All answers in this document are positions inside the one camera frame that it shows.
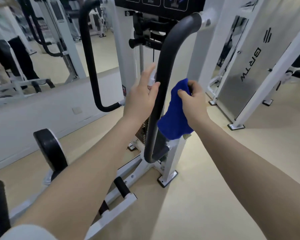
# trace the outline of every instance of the curved black handlebar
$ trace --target curved black handlebar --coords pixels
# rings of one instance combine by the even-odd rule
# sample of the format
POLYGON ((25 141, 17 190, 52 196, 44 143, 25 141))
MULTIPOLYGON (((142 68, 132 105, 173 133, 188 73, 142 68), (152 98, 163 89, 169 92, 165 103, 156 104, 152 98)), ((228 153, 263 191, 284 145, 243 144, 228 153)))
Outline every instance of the curved black handlebar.
POLYGON ((89 77, 91 81, 91 87, 94 97, 94 102, 99 110, 102 112, 110 112, 121 106, 120 102, 112 104, 108 107, 104 107, 101 102, 100 90, 98 84, 98 77, 96 72, 96 65, 94 63, 92 44, 88 26, 88 16, 92 9, 100 6, 101 0, 86 0, 83 6, 80 8, 79 13, 79 27, 81 33, 81 40, 84 49, 84 55, 87 61, 87 67, 89 72, 89 77))
POLYGON ((33 38, 35 39, 35 41, 38 42, 40 45, 43 46, 44 51, 47 52, 48 55, 53 56, 53 57, 62 57, 63 56, 62 52, 52 53, 49 50, 49 48, 47 46, 49 43, 44 40, 44 35, 42 33, 42 30, 40 28, 40 24, 39 24, 39 22, 37 20, 36 14, 35 14, 35 12, 33 10, 33 7, 32 7, 32 4, 31 4, 30 0, 25 0, 24 4, 27 7, 27 11, 29 12, 29 14, 30 14, 30 16, 32 18, 32 21, 34 23, 35 29, 37 30, 38 36, 40 38, 40 40, 39 40, 38 37, 36 36, 36 33, 35 33, 35 31, 33 30, 33 27, 32 27, 32 23, 31 23, 31 21, 29 19, 28 13, 26 12, 24 14, 24 16, 25 16, 25 18, 26 18, 26 20, 28 22, 29 28, 30 28, 30 30, 32 32, 32 35, 33 35, 33 38))
POLYGON ((28 6, 26 5, 26 3, 25 3, 24 0, 18 0, 18 1, 19 1, 19 3, 20 3, 21 10, 22 10, 22 12, 23 12, 23 14, 24 14, 25 20, 26 20, 27 23, 28 23, 28 26, 29 26, 29 28, 30 28, 30 31, 31 31, 31 33, 32 33, 32 36, 33 36, 34 40, 35 40, 38 44, 42 45, 41 41, 39 40, 39 38, 38 38, 38 36, 37 36, 37 34, 36 34, 36 32, 35 32, 33 26, 32 26, 31 20, 30 20, 30 18, 29 18, 29 17, 30 17, 30 14, 29 14, 28 6))
POLYGON ((156 82, 160 82, 154 108, 149 118, 147 137, 144 148, 144 159, 148 163, 155 163, 158 159, 153 158, 153 149, 158 133, 157 122, 161 117, 164 101, 168 90, 172 67, 178 50, 185 39, 192 33, 197 32, 202 24, 199 13, 193 13, 178 22, 168 33, 163 42, 157 65, 156 82))

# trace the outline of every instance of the wall outlet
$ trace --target wall outlet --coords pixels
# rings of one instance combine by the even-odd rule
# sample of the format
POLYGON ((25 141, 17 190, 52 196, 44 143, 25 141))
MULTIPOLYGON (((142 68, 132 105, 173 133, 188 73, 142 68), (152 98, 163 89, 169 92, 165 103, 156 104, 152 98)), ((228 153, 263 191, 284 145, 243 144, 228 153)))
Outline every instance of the wall outlet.
POLYGON ((74 107, 74 108, 72 108, 72 111, 75 115, 82 113, 82 110, 80 107, 74 107))

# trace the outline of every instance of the cleaning rag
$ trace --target cleaning rag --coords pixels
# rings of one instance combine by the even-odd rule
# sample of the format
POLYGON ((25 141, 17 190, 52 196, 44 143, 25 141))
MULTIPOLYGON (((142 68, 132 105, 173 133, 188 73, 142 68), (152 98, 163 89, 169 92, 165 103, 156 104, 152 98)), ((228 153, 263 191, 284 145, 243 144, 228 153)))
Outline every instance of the cleaning rag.
POLYGON ((178 95, 179 89, 186 91, 190 95, 188 78, 179 81, 171 90, 171 101, 168 111, 157 123, 160 132, 169 140, 179 139, 181 136, 193 132, 182 110, 182 100, 178 95))

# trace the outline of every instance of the silver panel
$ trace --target silver panel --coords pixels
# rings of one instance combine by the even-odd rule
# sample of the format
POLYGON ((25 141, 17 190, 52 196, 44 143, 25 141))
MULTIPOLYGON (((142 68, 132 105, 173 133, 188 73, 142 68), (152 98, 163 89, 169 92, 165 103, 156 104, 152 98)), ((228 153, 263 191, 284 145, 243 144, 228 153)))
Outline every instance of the silver panel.
POLYGON ((217 97, 230 120, 238 117, 299 31, 300 0, 263 2, 217 97))

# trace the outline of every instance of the black pants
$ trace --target black pants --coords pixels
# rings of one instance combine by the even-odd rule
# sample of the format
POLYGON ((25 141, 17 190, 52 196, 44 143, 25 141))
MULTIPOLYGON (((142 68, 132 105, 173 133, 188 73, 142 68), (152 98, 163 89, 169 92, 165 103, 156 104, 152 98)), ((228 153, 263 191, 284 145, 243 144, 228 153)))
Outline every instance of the black pants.
MULTIPOLYGON (((33 69, 33 64, 32 60, 22 43, 20 37, 13 38, 8 41, 9 45, 13 49, 13 52, 16 55, 16 58, 18 60, 18 63, 20 65, 20 68, 25 75, 25 77, 28 80, 31 79, 38 79, 39 77, 37 76, 36 72, 33 69)), ((4 55, 4 53, 0 49, 0 63, 3 65, 3 67, 7 69, 11 69, 12 73, 14 76, 20 76, 19 72, 17 69, 15 69, 15 65, 11 64, 10 59, 7 59, 4 55)))

